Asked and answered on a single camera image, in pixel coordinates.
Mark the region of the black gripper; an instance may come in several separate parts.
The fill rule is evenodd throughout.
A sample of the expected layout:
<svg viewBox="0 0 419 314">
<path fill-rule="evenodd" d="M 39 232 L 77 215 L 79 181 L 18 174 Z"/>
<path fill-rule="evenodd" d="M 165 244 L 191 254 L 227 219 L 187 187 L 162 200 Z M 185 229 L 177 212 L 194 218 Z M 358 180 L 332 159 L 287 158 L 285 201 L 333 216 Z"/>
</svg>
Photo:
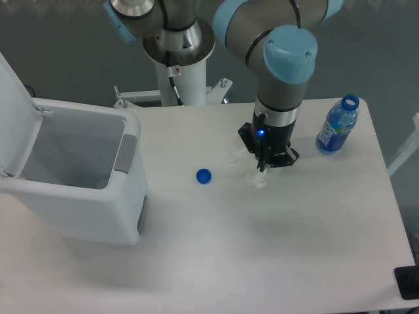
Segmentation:
<svg viewBox="0 0 419 314">
<path fill-rule="evenodd" d="M 295 122 L 287 126 L 267 124 L 264 114 L 253 114 L 252 122 L 246 122 L 238 134 L 246 149 L 257 159 L 257 169 L 292 166 L 299 158 L 299 153 L 291 148 L 291 135 Z"/>
</svg>

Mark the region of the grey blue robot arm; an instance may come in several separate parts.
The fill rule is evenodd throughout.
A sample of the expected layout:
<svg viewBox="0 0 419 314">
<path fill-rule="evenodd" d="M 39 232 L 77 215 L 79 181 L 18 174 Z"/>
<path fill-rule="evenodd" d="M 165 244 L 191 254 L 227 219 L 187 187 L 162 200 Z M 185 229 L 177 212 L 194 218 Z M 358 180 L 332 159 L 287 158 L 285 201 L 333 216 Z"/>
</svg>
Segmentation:
<svg viewBox="0 0 419 314">
<path fill-rule="evenodd" d="M 238 131 L 257 168 L 287 167 L 299 158 L 291 134 L 314 73 L 318 43 L 310 27 L 342 1 L 221 1 L 213 20 L 196 1 L 106 1 L 103 7 L 125 41 L 141 39 L 154 62 L 164 106 L 206 103 L 205 68 L 215 43 L 258 78 L 251 122 Z"/>
</svg>

